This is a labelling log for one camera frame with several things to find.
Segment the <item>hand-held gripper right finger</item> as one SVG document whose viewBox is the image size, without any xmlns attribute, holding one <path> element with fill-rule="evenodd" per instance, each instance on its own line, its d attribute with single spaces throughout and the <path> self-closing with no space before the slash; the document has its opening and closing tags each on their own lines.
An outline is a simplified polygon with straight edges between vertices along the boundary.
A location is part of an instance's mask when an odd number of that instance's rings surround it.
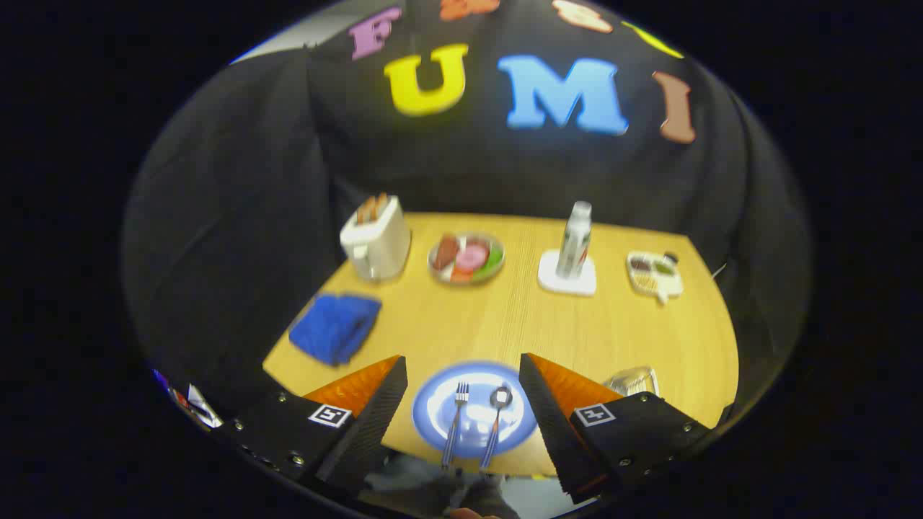
<svg viewBox="0 0 923 519">
<path fill-rule="evenodd" d="M 624 396 L 533 352 L 518 381 L 574 503 L 613 500 L 696 453 L 710 429 L 649 391 Z"/>
</svg>

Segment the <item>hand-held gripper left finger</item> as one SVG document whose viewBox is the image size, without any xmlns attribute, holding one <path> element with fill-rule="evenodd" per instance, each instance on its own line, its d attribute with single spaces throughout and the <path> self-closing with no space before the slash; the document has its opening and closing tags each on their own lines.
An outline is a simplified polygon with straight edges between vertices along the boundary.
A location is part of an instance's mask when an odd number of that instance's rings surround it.
<svg viewBox="0 0 923 519">
<path fill-rule="evenodd" d="M 304 396 L 268 394 L 216 437 L 297 485 L 355 498 L 384 460 L 382 440 L 406 388 L 405 358 L 395 355 Z"/>
</svg>

